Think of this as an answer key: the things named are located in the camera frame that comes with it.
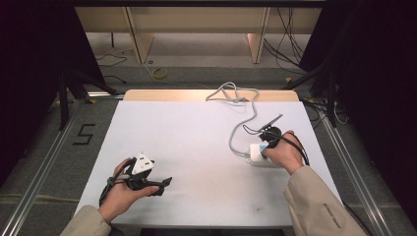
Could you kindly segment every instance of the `person's right hand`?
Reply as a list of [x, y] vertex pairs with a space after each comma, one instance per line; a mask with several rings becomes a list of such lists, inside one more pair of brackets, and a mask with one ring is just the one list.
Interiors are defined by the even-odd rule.
[[[293, 131], [285, 132], [283, 137], [301, 148]], [[274, 148], [265, 148], [263, 155], [267, 156], [274, 164], [285, 168], [290, 175], [304, 166], [300, 151], [285, 140], [280, 140]]]

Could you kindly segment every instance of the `white tabletop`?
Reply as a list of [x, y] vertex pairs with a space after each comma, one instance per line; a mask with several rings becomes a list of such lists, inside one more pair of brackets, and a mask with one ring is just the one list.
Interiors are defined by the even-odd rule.
[[[260, 129], [283, 114], [274, 125], [282, 132], [294, 130], [311, 167], [339, 198], [303, 104], [257, 102], [256, 107], [258, 116], [247, 125]], [[143, 151], [155, 161], [149, 180], [172, 177], [171, 185], [162, 197], [138, 200], [113, 223], [168, 228], [290, 226], [283, 197], [286, 171], [254, 167], [228, 146], [233, 127], [252, 114], [250, 102], [120, 101], [77, 210], [98, 207], [115, 166]], [[242, 128], [233, 139], [234, 147], [242, 151], [260, 142]]]

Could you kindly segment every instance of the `aluminum rail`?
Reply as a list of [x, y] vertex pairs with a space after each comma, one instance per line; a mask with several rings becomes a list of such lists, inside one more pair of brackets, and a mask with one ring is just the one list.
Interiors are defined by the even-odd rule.
[[381, 212], [377, 202], [369, 191], [368, 186], [363, 180], [359, 170], [357, 169], [352, 156], [346, 148], [346, 145], [343, 142], [341, 135], [338, 133], [337, 128], [334, 128], [328, 118], [325, 118], [323, 112], [320, 113], [322, 119], [324, 119], [325, 128], [328, 131], [328, 135], [331, 138], [331, 141], [336, 148], [336, 151], [340, 157], [340, 160], [349, 176], [350, 181], [352, 182], [353, 187], [355, 188], [356, 193], [358, 194], [359, 200], [362, 203], [365, 211], [368, 214], [368, 217], [371, 220], [372, 225], [376, 233], [380, 236], [390, 236], [392, 232], [387, 226], [387, 221]]
[[15, 208], [14, 212], [10, 216], [7, 225], [2, 232], [2, 236], [14, 236], [17, 235], [22, 228], [22, 225], [25, 222], [26, 217], [29, 214], [29, 211], [36, 199], [37, 194], [45, 182], [53, 163], [55, 162], [56, 157], [58, 156], [62, 146], [67, 139], [69, 132], [73, 126], [74, 120], [77, 117], [78, 112], [83, 107], [83, 100], [76, 100], [73, 105], [73, 112], [70, 116], [70, 119], [67, 125], [62, 131], [58, 132], [51, 148], [49, 149], [46, 157], [42, 161], [40, 167], [37, 169], [36, 174], [34, 175], [28, 189], [21, 198], [21, 201]]

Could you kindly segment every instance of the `white plug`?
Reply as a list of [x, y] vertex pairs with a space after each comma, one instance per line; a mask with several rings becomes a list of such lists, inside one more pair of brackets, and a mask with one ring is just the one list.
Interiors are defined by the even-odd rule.
[[141, 151], [133, 167], [132, 174], [136, 175], [152, 168], [153, 162]]
[[251, 157], [248, 158], [247, 161], [255, 166], [281, 168], [262, 154], [262, 151], [266, 147], [267, 145], [251, 144], [249, 146]]

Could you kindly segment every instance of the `sleeve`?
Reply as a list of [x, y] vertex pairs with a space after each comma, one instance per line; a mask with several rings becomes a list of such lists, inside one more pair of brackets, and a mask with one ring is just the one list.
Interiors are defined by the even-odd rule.
[[292, 174], [284, 195], [297, 235], [366, 235], [309, 166]]
[[94, 206], [83, 206], [62, 231], [61, 236], [107, 236], [110, 230], [110, 225]]

